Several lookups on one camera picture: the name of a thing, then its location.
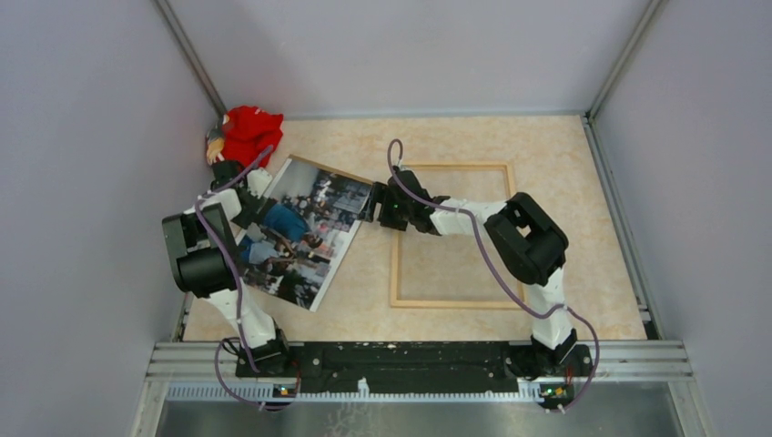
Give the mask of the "wooden picture frame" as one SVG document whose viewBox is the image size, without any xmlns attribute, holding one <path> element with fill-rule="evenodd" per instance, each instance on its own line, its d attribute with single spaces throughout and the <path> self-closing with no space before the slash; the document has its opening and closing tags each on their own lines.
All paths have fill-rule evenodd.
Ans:
<svg viewBox="0 0 772 437">
<path fill-rule="evenodd" d="M 412 161 L 407 166 L 431 191 L 472 200 L 515 194 L 505 161 Z M 518 310 L 491 275 L 473 237 L 436 237 L 413 228 L 391 239 L 390 306 L 421 310 Z"/>
</svg>

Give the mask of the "printed photo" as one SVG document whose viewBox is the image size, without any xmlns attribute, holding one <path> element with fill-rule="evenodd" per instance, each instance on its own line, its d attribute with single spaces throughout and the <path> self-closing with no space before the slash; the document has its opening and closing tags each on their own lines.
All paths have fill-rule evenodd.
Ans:
<svg viewBox="0 0 772 437">
<path fill-rule="evenodd" d="M 263 194 L 265 209 L 239 235 L 245 283 L 317 310 L 356 236 L 372 189 L 367 179 L 287 158 Z"/>
</svg>

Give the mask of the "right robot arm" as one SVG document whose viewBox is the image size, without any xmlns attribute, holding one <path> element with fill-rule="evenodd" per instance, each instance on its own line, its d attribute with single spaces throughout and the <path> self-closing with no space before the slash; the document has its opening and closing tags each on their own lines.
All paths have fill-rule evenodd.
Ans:
<svg viewBox="0 0 772 437">
<path fill-rule="evenodd" d="M 387 183 L 375 183 L 359 217 L 399 231 L 474 237 L 494 279 L 533 317 L 530 345 L 507 359 L 511 372 L 529 381 L 595 375 L 592 352 L 579 345 L 571 322 L 578 315 L 564 296 L 568 238 L 530 195 L 496 202 L 433 197 L 411 170 L 395 167 Z"/>
</svg>

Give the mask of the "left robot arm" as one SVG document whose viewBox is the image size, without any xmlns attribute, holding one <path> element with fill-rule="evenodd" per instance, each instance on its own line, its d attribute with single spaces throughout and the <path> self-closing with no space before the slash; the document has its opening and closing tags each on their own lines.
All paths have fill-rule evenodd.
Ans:
<svg viewBox="0 0 772 437">
<path fill-rule="evenodd" d="M 237 332 L 239 376 L 280 376 L 292 353 L 276 321 L 247 290 L 246 264 L 232 230 L 259 222 L 272 176 L 235 160 L 216 162 L 212 171 L 208 192 L 193 207 L 161 221 L 171 273 L 181 291 L 210 303 Z"/>
</svg>

